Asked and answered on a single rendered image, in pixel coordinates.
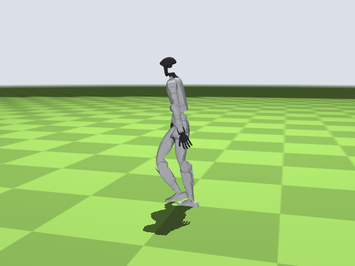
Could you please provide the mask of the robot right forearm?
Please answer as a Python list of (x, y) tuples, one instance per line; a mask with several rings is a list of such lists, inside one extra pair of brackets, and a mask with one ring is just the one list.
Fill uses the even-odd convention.
[[(174, 112), (173, 112), (174, 113)], [(171, 123), (173, 123), (174, 124), (174, 126), (175, 126), (175, 121), (174, 121), (174, 117), (173, 117), (173, 115), (172, 115), (172, 117), (171, 117)], [(171, 123), (170, 123), (170, 125), (171, 125)]]

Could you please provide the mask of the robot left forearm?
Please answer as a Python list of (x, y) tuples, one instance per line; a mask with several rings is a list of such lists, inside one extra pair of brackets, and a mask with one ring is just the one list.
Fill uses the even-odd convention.
[(184, 129), (182, 128), (180, 108), (179, 108), (178, 104), (172, 104), (171, 108), (174, 112), (173, 117), (174, 117), (174, 121), (175, 121), (175, 126), (177, 127), (178, 132), (182, 133), (182, 132), (184, 132)]

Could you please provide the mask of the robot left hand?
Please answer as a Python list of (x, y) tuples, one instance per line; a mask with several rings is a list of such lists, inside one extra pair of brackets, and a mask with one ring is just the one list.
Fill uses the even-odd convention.
[[(184, 127), (182, 127), (182, 128), (184, 129)], [(178, 132), (178, 129), (177, 129), (177, 132)], [(179, 146), (181, 146), (180, 143), (182, 143), (183, 148), (185, 149), (185, 147), (186, 147), (188, 149), (188, 147), (190, 147), (190, 145), (192, 146), (192, 143), (190, 142), (189, 137), (185, 133), (186, 133), (185, 129), (184, 129), (184, 132), (182, 132), (182, 133), (178, 132), (178, 134), (180, 135)], [(190, 145), (188, 142), (190, 143)], [(187, 147), (186, 143), (187, 143), (188, 147)], [(185, 147), (184, 147), (184, 144), (185, 144)]]

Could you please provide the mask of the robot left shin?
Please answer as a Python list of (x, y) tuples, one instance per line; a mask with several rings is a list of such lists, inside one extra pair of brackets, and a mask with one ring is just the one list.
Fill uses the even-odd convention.
[[(156, 169), (156, 168), (155, 168)], [(158, 173), (160, 176), (163, 178), (163, 180), (179, 195), (180, 193), (182, 194), (181, 190), (179, 189), (177, 183), (176, 183), (176, 178), (171, 172), (171, 170), (168, 168), (166, 162), (160, 162), (158, 164)]]

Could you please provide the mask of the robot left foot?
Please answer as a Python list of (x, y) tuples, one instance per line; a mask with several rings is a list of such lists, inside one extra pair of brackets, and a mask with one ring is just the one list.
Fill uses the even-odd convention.
[(180, 193), (179, 195), (177, 193), (175, 193), (173, 196), (171, 196), (170, 198), (166, 199), (165, 202), (170, 202), (170, 201), (176, 201), (176, 200), (180, 200), (180, 199), (185, 199), (188, 198), (188, 194), (186, 192), (182, 192), (182, 194)]

